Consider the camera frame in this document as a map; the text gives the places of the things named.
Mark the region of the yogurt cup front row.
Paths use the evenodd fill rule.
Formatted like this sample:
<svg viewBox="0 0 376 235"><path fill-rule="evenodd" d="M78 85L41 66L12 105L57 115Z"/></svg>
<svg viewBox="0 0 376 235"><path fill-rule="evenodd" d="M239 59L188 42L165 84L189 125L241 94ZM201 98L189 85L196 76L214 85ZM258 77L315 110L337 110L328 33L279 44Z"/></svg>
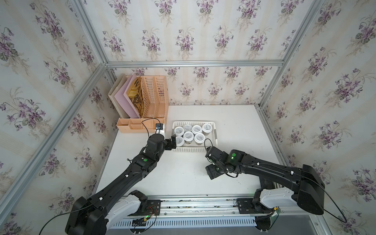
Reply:
<svg viewBox="0 0 376 235"><path fill-rule="evenodd" d="M187 131L184 133L183 139L186 145L190 145L194 140L194 134L191 131Z"/></svg>
<svg viewBox="0 0 376 235"><path fill-rule="evenodd" d="M205 139L206 139L206 136L202 133L196 134L194 136L194 141L198 146L202 145L205 142Z"/></svg>
<svg viewBox="0 0 376 235"><path fill-rule="evenodd" d="M176 137L176 147L182 147L185 143L185 140L182 136Z"/></svg>

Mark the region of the yogurt cup row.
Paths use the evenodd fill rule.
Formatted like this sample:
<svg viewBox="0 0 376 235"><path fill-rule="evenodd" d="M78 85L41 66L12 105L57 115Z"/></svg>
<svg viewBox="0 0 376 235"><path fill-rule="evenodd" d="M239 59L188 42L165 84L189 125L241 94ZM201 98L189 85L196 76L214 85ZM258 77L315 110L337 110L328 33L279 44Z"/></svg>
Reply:
<svg viewBox="0 0 376 235"><path fill-rule="evenodd" d="M194 125L192 127L192 130L191 132L196 135L196 134L199 134L199 133L202 133L202 127L200 125Z"/></svg>
<svg viewBox="0 0 376 235"><path fill-rule="evenodd" d="M174 135L176 136L183 136L185 133L185 129L182 126L177 126L174 128Z"/></svg>
<svg viewBox="0 0 376 235"><path fill-rule="evenodd" d="M205 139L206 139L206 136L202 133L196 134L194 136L194 141L198 146L202 145L205 142Z"/></svg>
<svg viewBox="0 0 376 235"><path fill-rule="evenodd" d="M185 143L185 140L182 136L176 137L176 147L182 147Z"/></svg>
<svg viewBox="0 0 376 235"><path fill-rule="evenodd" d="M194 140L194 134L191 131L187 131L184 133L183 139L186 145L190 145Z"/></svg>
<svg viewBox="0 0 376 235"><path fill-rule="evenodd" d="M213 126L210 123L205 123L202 125L202 133L207 136L213 131Z"/></svg>
<svg viewBox="0 0 376 235"><path fill-rule="evenodd" d="M190 131L192 131L193 126L190 125L190 124L185 124L185 125L183 126L183 128L184 128L184 131L185 131L185 132L190 132Z"/></svg>

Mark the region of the yogurt cup back row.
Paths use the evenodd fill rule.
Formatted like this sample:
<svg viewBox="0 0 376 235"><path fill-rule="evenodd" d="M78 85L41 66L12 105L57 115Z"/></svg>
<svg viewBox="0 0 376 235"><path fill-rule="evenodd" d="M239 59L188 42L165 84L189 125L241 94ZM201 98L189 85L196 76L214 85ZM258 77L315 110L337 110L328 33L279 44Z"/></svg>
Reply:
<svg viewBox="0 0 376 235"><path fill-rule="evenodd" d="M207 136L213 131L213 126L210 123L205 123L202 125L202 133Z"/></svg>
<svg viewBox="0 0 376 235"><path fill-rule="evenodd" d="M174 135L176 136L183 136L185 133L185 129L182 126L177 126L174 128Z"/></svg>
<svg viewBox="0 0 376 235"><path fill-rule="evenodd" d="M185 131L185 132L190 132L190 131L192 131L193 126L190 125L190 124L185 124L185 125L183 126L183 128L184 128L184 131Z"/></svg>
<svg viewBox="0 0 376 235"><path fill-rule="evenodd" d="M202 127L200 125L194 125L192 127L192 130L191 132L196 135L196 134L199 134L199 133L202 133Z"/></svg>

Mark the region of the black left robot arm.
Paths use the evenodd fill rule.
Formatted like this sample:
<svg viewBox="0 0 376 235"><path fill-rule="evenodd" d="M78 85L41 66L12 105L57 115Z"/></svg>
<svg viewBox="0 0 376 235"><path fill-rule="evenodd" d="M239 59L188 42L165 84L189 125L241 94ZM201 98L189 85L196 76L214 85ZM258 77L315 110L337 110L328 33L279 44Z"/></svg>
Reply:
<svg viewBox="0 0 376 235"><path fill-rule="evenodd" d="M137 212L140 206L145 206L147 196L140 191L132 191L125 199L122 197L157 166L166 150L176 147L174 135L170 139L162 134L151 135L146 147L114 181L89 198L80 197L74 202L65 233L104 235L124 217Z"/></svg>

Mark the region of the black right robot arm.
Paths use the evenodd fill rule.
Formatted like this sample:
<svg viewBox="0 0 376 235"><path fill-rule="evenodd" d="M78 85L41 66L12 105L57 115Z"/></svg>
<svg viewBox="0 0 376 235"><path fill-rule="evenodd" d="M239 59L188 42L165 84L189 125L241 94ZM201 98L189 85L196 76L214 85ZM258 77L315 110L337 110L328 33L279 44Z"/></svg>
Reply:
<svg viewBox="0 0 376 235"><path fill-rule="evenodd" d="M243 151L233 149L228 154L216 147L207 147L205 157L211 162L205 169L212 180L223 174L255 175L288 188L293 192L292 201L304 211L324 214L325 185L312 166L283 166Z"/></svg>

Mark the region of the white plastic basket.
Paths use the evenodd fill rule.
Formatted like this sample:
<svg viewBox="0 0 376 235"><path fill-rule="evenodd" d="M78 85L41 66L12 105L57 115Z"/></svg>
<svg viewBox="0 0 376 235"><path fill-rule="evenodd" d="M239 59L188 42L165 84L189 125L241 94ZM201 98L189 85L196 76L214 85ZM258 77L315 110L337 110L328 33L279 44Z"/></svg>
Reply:
<svg viewBox="0 0 376 235"><path fill-rule="evenodd" d="M213 121L175 121L172 135L176 136L176 152L205 152L208 147L218 146Z"/></svg>

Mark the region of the peach plastic file organizer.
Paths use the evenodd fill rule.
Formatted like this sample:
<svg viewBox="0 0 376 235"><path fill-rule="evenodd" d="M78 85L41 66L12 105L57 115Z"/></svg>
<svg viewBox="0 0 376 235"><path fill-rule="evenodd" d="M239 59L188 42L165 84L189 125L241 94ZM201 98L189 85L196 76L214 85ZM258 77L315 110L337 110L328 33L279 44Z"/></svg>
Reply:
<svg viewBox="0 0 376 235"><path fill-rule="evenodd" d="M119 118L117 128L121 133L146 133L155 129L157 118L166 124L168 115L168 89L165 76L137 76L142 79L142 90L145 104L143 117Z"/></svg>

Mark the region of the yellow black patterned book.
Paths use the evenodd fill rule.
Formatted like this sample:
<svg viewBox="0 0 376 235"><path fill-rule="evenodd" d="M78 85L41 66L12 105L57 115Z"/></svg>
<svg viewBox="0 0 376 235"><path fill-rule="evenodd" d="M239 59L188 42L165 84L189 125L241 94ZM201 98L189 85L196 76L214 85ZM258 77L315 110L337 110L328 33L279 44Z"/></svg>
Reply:
<svg viewBox="0 0 376 235"><path fill-rule="evenodd" d="M140 77L136 77L134 81L130 83L126 94L130 99L131 103L133 104L134 108L137 111L139 117L143 117L145 111L145 104L144 104L144 97L143 97L143 90L142 90L142 79Z"/></svg>

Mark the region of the pink folder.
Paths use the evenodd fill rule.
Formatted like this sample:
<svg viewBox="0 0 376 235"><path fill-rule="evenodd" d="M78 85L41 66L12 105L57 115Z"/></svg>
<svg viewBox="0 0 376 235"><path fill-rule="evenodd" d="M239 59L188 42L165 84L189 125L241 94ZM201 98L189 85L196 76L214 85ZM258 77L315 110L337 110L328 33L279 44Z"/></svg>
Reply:
<svg viewBox="0 0 376 235"><path fill-rule="evenodd" d="M128 90L130 86L130 83L134 81L136 77L137 76L135 74L130 75L127 82L123 86L122 91L120 92L120 94L122 95L121 105L123 109L125 110L125 112L127 113L127 115L129 116L129 118L140 118L137 114L136 109L134 108L133 104L131 103L130 99L128 98L126 94L126 91Z"/></svg>

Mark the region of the beige folder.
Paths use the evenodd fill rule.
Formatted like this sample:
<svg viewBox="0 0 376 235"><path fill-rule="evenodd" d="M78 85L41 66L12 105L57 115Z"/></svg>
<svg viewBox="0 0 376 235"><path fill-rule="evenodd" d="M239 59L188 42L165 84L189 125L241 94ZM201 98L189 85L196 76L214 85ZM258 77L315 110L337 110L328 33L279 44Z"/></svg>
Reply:
<svg viewBox="0 0 376 235"><path fill-rule="evenodd" d="M113 84L112 88L108 93L108 98L110 99L111 103L113 104L115 110L119 114L120 118L129 118L125 110L123 109L121 102L122 102L122 95L120 92L122 91L123 86L127 82L129 76L123 74L119 77L115 83Z"/></svg>

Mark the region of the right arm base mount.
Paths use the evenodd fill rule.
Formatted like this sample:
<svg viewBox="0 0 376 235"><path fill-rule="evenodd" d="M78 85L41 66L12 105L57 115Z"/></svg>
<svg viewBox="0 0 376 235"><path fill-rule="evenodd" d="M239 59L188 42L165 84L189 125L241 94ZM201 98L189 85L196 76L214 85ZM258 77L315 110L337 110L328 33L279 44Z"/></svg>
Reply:
<svg viewBox="0 0 376 235"><path fill-rule="evenodd" d="M267 208L258 199L238 198L236 207L240 214L270 214L274 209Z"/></svg>

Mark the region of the aluminium rail frame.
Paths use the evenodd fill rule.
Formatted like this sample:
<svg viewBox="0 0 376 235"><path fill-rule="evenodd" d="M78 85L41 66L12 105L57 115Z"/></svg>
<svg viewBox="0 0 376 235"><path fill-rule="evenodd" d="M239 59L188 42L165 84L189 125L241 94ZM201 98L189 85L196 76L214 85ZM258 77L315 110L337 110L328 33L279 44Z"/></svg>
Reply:
<svg viewBox="0 0 376 235"><path fill-rule="evenodd" d="M132 220L141 216L126 216L110 229L127 229L140 234L151 228L209 228L252 226L266 234L275 228L277 218L301 216L305 212L296 207L281 207L270 214L240 214L236 207L236 197L191 197L160 198L160 215L149 215L145 227L131 227Z"/></svg>

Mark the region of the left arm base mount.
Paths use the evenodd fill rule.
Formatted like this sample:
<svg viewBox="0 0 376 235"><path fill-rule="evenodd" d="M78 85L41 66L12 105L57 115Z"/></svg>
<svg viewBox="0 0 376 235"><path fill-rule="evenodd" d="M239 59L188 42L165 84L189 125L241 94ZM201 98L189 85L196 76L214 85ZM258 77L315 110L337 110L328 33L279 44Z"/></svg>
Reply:
<svg viewBox="0 0 376 235"><path fill-rule="evenodd" d="M140 191L132 191L128 196L132 196L136 199L136 204L139 205L137 210L131 213L129 216L141 216L141 215L160 215L161 200L154 200L148 198Z"/></svg>

